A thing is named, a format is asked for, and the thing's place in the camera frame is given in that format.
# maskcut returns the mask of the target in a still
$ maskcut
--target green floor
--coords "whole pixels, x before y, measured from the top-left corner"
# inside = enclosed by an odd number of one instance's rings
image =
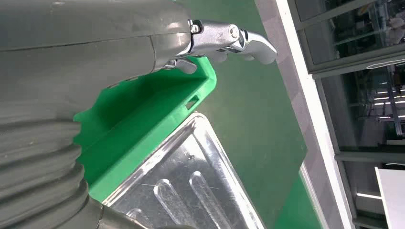
[[[177,2],[192,19],[231,22],[265,34],[253,0]],[[266,227],[319,228],[298,176],[307,149],[277,64],[230,56],[213,66],[217,86],[197,110],[210,120]]]
[[[275,229],[321,229],[301,178],[296,179],[277,218]]]

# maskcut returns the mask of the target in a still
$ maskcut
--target green bin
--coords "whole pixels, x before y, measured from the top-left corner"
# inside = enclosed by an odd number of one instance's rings
[[[214,89],[208,59],[191,60],[198,66],[194,74],[160,70],[121,82],[75,116],[82,123],[78,160],[93,198],[107,198]]]

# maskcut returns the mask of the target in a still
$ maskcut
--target screw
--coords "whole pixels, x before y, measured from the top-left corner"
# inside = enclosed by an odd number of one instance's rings
[[[238,27],[236,25],[231,25],[229,27],[229,32],[230,32],[230,34],[231,34],[231,36],[233,38],[238,38],[239,37],[239,29],[238,29]]]
[[[196,24],[191,25],[190,26],[190,32],[191,33],[198,33],[198,32],[200,32],[200,27],[198,25],[196,25]]]

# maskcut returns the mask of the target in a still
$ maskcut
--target glass window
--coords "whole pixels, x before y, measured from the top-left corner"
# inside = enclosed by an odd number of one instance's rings
[[[405,0],[377,0],[304,31],[314,64],[402,44]]]
[[[353,0],[296,0],[295,4],[297,6],[299,18],[301,21],[304,21],[321,13],[325,13],[328,10],[332,10],[349,1]]]
[[[341,150],[405,145],[405,64],[323,78],[317,83],[322,84]],[[400,134],[395,122],[401,127]]]

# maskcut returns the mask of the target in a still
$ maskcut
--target clear plastic tray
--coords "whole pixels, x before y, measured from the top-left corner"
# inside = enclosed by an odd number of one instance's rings
[[[188,117],[103,204],[147,228],[265,228],[200,113]]]

